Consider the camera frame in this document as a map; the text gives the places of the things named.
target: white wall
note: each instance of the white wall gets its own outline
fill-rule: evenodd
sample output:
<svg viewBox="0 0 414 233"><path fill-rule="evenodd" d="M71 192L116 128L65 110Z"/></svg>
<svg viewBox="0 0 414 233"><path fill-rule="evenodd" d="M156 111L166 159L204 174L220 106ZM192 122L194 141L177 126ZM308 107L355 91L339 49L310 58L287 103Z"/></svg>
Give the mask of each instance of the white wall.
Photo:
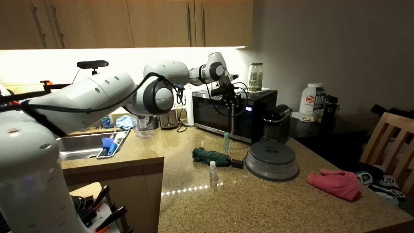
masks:
<svg viewBox="0 0 414 233"><path fill-rule="evenodd" d="M146 63L179 60L200 66L220 51L229 72L247 80L250 62L264 63L265 87L279 91L278 104L299 108L308 82L322 82L339 98L342 113L414 107L414 1L257 0L253 45L233 48L74 49L0 51L0 82L71 82L78 61L107 60L136 82ZM79 79L90 75L81 70Z"/></svg>

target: wooden chair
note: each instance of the wooden chair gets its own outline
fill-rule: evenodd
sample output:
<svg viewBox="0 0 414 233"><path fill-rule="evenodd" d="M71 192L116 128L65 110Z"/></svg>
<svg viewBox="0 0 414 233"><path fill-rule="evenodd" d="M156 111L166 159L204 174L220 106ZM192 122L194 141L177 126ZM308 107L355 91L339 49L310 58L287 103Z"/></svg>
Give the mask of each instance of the wooden chair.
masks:
<svg viewBox="0 0 414 233"><path fill-rule="evenodd" d="M401 131L389 153L383 158L382 154L384 153L388 142L398 129ZM405 193L409 193L414 184L414 171L412 171L405 180L407 167L414 156L414 139L409 143L408 150L403 157L399 159L396 167L394 164L398 152L410 134L414 134L414 120L384 113L375 127L360 159L363 163L381 165L382 170L392 175Z"/></svg>

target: kitchen counter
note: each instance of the kitchen counter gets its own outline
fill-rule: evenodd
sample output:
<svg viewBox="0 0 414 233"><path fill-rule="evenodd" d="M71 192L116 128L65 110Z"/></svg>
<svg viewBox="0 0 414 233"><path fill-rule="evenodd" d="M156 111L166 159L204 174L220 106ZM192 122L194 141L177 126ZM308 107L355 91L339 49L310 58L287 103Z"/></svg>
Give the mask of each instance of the kitchen counter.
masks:
<svg viewBox="0 0 414 233"><path fill-rule="evenodd" d="M65 174L85 170L164 162L158 232L368 232L414 218L366 187L354 203L308 184L306 177L321 168L337 170L294 139L300 175L293 181L261 180L246 169L219 167L218 185L209 183L209 167L194 162L196 147L222 151L219 135L188 128L183 133L156 130L141 139L131 132L120 152L108 159L63 161ZM232 141L230 156L242 160L249 146Z"/></svg>

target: kitchen sink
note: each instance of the kitchen sink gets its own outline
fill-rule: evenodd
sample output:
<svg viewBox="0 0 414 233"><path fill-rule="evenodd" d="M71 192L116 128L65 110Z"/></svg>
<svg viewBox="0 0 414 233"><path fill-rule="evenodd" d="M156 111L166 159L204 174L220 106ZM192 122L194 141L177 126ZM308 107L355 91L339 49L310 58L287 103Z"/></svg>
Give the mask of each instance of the kitchen sink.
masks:
<svg viewBox="0 0 414 233"><path fill-rule="evenodd" d="M61 160L74 160L97 156L102 150L102 138L115 138L117 133L96 133L56 139Z"/></svg>

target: pink cloth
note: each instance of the pink cloth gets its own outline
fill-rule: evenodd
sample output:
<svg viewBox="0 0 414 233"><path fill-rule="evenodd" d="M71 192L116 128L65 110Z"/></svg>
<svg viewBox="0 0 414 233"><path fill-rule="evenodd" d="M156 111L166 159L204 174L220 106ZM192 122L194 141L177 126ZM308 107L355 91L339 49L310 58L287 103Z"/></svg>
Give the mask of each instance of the pink cloth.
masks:
<svg viewBox="0 0 414 233"><path fill-rule="evenodd" d="M356 201L361 196L358 179L352 172L321 169L320 174L314 172L309 174L308 182L327 193L348 201Z"/></svg>

